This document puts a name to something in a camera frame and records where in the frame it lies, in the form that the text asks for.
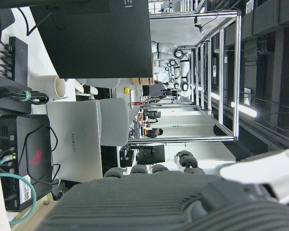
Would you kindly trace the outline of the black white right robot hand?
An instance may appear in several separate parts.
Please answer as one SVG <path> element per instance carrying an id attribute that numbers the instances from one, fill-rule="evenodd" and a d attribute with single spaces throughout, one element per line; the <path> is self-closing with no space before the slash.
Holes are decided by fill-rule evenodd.
<path id="1" fill-rule="evenodd" d="M 289 231 L 289 205 L 267 185 L 207 174 L 189 152 L 183 171 L 163 165 L 73 186 L 38 225 L 39 231 Z"/>

